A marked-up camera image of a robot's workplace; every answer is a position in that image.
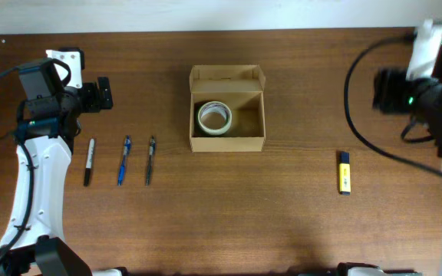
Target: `pen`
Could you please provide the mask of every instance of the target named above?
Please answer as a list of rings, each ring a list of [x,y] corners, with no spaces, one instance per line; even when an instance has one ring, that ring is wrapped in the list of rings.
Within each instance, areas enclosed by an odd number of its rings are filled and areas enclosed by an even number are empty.
[[[91,166],[93,165],[93,153],[95,148],[95,139],[90,139],[90,146],[88,146],[88,155],[86,158],[86,169],[84,170],[84,186],[90,185]]]
[[[151,173],[153,173],[153,155],[156,148],[157,142],[154,140],[154,136],[152,136],[150,141],[150,154],[147,159],[146,187],[149,186],[151,181]]]
[[[119,169],[119,180],[117,181],[118,186],[122,185],[122,182],[124,181],[124,177],[126,175],[126,160],[127,156],[129,155],[129,152],[130,152],[130,138],[129,135],[127,135],[124,142],[124,154],[122,155],[122,163]]]

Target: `ballpoint pen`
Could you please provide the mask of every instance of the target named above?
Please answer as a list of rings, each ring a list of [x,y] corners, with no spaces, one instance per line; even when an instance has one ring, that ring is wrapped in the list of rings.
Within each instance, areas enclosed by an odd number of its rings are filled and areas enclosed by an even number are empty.
[[[127,135],[126,140],[124,142],[124,154],[122,155],[122,163],[119,169],[119,180],[117,181],[118,186],[122,185],[122,182],[124,181],[124,177],[126,175],[126,161],[129,152],[130,152],[130,137],[129,135]]]
[[[151,174],[153,173],[153,155],[156,148],[157,142],[155,141],[154,136],[152,136],[150,141],[150,153],[147,159],[146,187],[149,186],[151,181]]]

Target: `black marker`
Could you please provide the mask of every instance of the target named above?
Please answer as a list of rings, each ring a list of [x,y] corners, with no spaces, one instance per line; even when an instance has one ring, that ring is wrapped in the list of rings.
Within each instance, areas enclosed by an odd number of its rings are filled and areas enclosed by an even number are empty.
[[[95,149],[95,139],[90,140],[88,147],[88,156],[86,158],[86,170],[84,171],[84,186],[90,185],[91,165],[93,165],[93,152]]]

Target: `marker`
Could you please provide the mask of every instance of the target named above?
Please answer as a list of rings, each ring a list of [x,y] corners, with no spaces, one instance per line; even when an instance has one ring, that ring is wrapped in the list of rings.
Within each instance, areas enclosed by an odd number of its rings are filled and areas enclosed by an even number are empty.
[[[129,135],[126,136],[126,139],[124,141],[124,154],[122,155],[122,163],[120,165],[119,169],[119,179],[117,181],[117,185],[121,186],[122,182],[124,181],[124,177],[126,176],[126,161],[127,156],[130,152],[130,138]]]
[[[351,165],[349,153],[341,152],[341,163],[338,165],[340,172],[338,190],[341,195],[351,195]]]
[[[95,139],[90,139],[90,146],[88,146],[88,156],[86,158],[86,169],[84,170],[84,186],[90,185],[91,166],[93,165],[93,153],[95,149]]]

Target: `tape roll hole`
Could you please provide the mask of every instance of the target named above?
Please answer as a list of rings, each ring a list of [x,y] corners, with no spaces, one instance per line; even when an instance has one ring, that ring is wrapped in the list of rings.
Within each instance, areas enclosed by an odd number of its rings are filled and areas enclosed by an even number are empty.
[[[200,121],[204,126],[211,130],[218,130],[226,125],[226,115],[217,112],[205,113],[200,117]]]

